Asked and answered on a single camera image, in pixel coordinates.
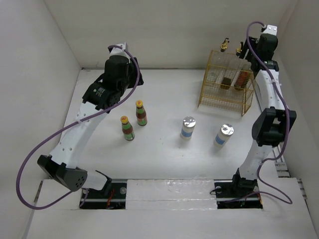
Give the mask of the dark sauce cruet gold spout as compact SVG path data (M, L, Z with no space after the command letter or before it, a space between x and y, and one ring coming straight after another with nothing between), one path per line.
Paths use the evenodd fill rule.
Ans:
M241 66L241 59L239 56L242 53L243 42L240 42L240 46L236 49L236 56L226 56L226 67L223 73L223 79L220 88L228 90L232 85L235 77L238 77Z

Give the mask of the black cap soy sauce bottle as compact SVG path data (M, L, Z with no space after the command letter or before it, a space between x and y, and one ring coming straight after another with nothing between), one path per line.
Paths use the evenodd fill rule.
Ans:
M251 77L250 64L244 64L239 72L234 88L237 91L244 90Z

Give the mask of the clear glass cruet gold spout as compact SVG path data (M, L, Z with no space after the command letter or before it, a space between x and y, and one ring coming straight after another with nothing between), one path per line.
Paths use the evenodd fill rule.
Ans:
M225 51L228 48L229 38L226 37L221 43L219 51L213 51L210 59L209 77L212 83L216 83L219 75L226 67Z

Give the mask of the red sauce bottle yellow cap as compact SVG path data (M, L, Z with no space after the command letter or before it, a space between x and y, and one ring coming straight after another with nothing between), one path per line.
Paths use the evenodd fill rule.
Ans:
M136 101L136 117L138 125L145 126L148 123L147 114L142 100Z

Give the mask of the white shaker silver lid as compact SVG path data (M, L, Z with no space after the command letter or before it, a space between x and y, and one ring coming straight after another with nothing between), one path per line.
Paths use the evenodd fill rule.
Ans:
M187 116L182 121L182 128L180 136L185 140L190 140L196 125L195 118Z

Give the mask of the white shaker blue label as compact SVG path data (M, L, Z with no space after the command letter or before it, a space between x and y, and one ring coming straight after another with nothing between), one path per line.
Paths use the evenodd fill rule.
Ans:
M231 124L223 124L217 133L214 144L223 147L234 133L234 127Z

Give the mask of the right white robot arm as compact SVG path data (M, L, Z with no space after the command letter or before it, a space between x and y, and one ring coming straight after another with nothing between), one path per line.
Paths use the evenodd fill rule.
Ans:
M272 59L277 46L277 27L262 23L260 37L247 35L239 56L251 63L260 92L261 114L252 127L250 151L230 184L230 190L236 196L251 193L257 187L261 166L270 160L268 156L274 147L280 143L287 144L289 132L297 118L297 113L288 108L282 96L279 66Z

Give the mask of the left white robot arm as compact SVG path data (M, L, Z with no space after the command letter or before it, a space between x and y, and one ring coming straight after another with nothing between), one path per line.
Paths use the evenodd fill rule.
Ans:
M87 172L78 167L81 153L99 123L115 108L127 89L142 85L137 59L128 53L127 44L109 46L109 59L104 73L86 90L71 126L48 156L37 164L52 179L70 191L93 189L99 197L111 193L110 178L100 172Z

